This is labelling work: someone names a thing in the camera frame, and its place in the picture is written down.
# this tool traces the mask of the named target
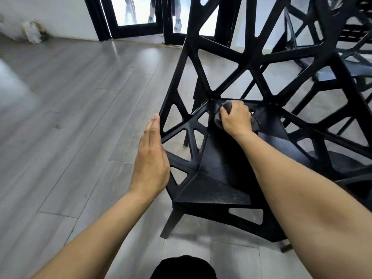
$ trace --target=person's left hand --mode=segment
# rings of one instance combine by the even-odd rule
[[[130,191],[155,198],[168,184],[170,165],[160,139],[160,117],[154,115],[139,141]]]

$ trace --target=sneaker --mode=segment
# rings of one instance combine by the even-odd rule
[[[174,30],[181,30],[182,23],[180,18],[176,18],[176,24],[174,25]]]

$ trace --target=gray laminate floor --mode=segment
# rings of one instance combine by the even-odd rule
[[[160,110],[180,52],[121,41],[32,45],[0,38],[0,278],[30,277],[125,194],[139,138]],[[200,55],[213,89],[235,68]],[[298,72],[284,62],[264,76],[278,92]],[[226,97],[238,97],[250,79],[243,74]],[[188,61],[179,92],[189,111],[195,84]],[[337,90],[322,96],[314,102],[320,111],[305,111],[304,119],[319,120],[344,104]],[[249,98],[260,98],[256,87]],[[175,113],[167,123],[177,119]],[[166,147],[187,156],[182,141],[178,136]],[[282,254],[277,244],[198,217],[185,215],[164,240],[171,209],[164,191],[128,235],[107,278],[149,278],[162,259],[183,254],[210,262],[220,279],[310,278],[293,251]]]

